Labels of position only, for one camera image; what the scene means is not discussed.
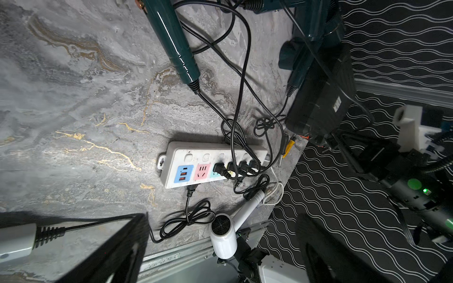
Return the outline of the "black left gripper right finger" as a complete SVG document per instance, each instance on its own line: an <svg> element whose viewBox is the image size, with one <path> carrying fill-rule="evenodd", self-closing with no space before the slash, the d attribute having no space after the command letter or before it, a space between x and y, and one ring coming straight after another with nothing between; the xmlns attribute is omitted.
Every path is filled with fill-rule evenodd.
<svg viewBox="0 0 453 283"><path fill-rule="evenodd" d="M306 214L296 222L296 237L311 283L388 283Z"/></svg>

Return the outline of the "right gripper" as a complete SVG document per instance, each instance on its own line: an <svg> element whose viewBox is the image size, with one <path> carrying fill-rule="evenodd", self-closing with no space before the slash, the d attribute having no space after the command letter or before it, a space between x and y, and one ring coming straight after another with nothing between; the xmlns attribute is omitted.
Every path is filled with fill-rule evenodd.
<svg viewBox="0 0 453 283"><path fill-rule="evenodd" d="M331 149L340 151L348 166L362 179L384 187L393 187L417 175L416 168L428 158L388 139L371 137L347 130L334 130L326 138Z"/></svg>

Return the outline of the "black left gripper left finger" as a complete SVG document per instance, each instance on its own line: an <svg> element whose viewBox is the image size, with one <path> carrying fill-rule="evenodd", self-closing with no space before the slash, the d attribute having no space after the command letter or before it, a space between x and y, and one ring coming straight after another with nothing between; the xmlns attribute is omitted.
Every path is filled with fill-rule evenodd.
<svg viewBox="0 0 453 283"><path fill-rule="evenodd" d="M120 230L82 263L62 276L59 283L135 283L138 281L149 238L147 214L134 213L99 219L66 231L127 220Z"/></svg>

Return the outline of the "white multicolour power strip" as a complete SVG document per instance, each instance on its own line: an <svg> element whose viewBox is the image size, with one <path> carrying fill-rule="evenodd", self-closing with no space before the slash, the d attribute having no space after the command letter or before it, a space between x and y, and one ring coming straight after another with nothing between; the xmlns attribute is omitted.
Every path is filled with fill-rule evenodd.
<svg viewBox="0 0 453 283"><path fill-rule="evenodd" d="M172 141L166 153L158 157L157 168L164 188L173 189L224 180L214 166L222 164L227 168L231 162L229 145Z"/></svg>

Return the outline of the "black cable large green dryer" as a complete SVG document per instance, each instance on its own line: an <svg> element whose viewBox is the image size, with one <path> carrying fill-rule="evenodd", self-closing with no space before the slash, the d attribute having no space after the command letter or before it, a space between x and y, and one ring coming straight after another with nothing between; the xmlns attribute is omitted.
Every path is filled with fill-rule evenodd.
<svg viewBox="0 0 453 283"><path fill-rule="evenodd" d="M235 153L234 151L238 147L245 150L245 152L252 157L252 165L237 165L237 170L232 169L232 171L243 176L257 176L259 173L262 173L263 170L261 169L261 162L252 150L251 146L248 144L244 131L238 122L235 122L234 119L226 118L217 106L208 100L200 90L194 93L198 95L202 101L205 102L221 118L221 131L224 136L224 142L229 146L233 145L232 152Z"/></svg>

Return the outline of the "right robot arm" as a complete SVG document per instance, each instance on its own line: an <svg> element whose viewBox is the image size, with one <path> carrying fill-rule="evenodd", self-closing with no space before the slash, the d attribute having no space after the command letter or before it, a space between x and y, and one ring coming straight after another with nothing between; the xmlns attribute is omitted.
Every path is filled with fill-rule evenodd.
<svg viewBox="0 0 453 283"><path fill-rule="evenodd" d="M360 178L383 186L412 246L423 229L432 242L453 240L453 186L442 173L452 166L451 155L428 165L415 149L402 153L390 140L341 129L332 131L326 143Z"/></svg>

